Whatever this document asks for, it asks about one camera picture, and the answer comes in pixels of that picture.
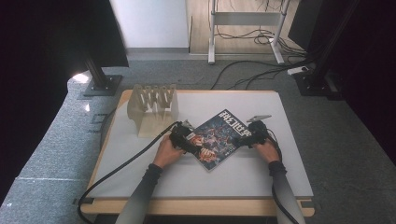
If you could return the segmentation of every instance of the illustrated cover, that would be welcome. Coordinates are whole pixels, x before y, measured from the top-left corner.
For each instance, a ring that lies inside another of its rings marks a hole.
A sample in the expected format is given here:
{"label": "illustrated cover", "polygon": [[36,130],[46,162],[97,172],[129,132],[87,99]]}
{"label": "illustrated cover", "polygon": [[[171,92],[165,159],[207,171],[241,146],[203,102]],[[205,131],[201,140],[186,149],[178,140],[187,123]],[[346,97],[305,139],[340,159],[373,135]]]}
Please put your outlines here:
{"label": "illustrated cover", "polygon": [[224,109],[197,127],[187,139],[193,145],[202,147],[194,156],[207,171],[211,171],[239,148],[236,138],[250,135],[248,127]]}

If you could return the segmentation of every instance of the person's left hand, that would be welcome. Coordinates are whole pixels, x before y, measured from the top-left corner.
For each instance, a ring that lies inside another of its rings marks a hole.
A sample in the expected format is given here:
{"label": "person's left hand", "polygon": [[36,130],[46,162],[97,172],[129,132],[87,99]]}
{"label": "person's left hand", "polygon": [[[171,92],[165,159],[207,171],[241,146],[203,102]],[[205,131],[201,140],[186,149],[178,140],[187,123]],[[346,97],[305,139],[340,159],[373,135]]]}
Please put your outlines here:
{"label": "person's left hand", "polygon": [[178,161],[184,153],[186,153],[185,150],[175,149],[172,146],[172,141],[169,139],[169,135],[165,135],[158,147],[153,164],[164,168],[166,165]]}

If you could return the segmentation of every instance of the comic book cover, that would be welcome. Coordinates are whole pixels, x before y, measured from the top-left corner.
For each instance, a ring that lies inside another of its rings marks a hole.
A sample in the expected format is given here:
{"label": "comic book cover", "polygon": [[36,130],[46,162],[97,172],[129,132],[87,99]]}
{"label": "comic book cover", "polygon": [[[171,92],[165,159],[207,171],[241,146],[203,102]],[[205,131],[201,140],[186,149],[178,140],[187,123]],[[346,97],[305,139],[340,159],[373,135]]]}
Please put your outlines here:
{"label": "comic book cover", "polygon": [[197,127],[187,139],[192,144],[202,147],[194,156],[207,171],[211,171],[239,148],[235,143],[236,138],[250,135],[248,127],[224,109]]}

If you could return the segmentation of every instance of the forearm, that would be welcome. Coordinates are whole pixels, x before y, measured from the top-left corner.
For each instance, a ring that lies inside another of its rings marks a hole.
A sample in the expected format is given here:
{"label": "forearm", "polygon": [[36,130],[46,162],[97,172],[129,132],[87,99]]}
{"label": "forearm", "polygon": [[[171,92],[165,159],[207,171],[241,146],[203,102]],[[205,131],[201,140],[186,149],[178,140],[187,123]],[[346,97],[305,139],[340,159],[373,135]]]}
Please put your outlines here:
{"label": "forearm", "polygon": [[160,178],[162,171],[162,168],[154,164],[151,164],[148,167],[142,181],[139,183],[127,204],[125,204],[122,209],[119,217],[117,218],[116,224],[143,223],[149,208],[149,201],[151,199],[152,192],[157,185],[157,181]]}
{"label": "forearm", "polygon": [[[273,177],[274,190],[276,197],[282,206],[291,214],[299,223],[305,224],[303,213],[297,204],[296,198],[291,190],[288,179],[286,178],[286,169],[281,161],[273,161],[269,164],[270,175]],[[280,209],[276,208],[277,222],[279,224],[293,223]]]}

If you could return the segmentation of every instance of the beige holder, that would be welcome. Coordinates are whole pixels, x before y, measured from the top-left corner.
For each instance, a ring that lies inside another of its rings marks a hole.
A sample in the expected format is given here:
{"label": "beige holder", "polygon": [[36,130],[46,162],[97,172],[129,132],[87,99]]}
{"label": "beige holder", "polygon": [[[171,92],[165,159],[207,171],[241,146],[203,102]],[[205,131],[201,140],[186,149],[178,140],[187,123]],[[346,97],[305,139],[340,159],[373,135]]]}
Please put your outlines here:
{"label": "beige holder", "polygon": [[177,120],[176,85],[157,87],[134,85],[127,107],[128,118],[134,121],[138,137],[156,137]]}

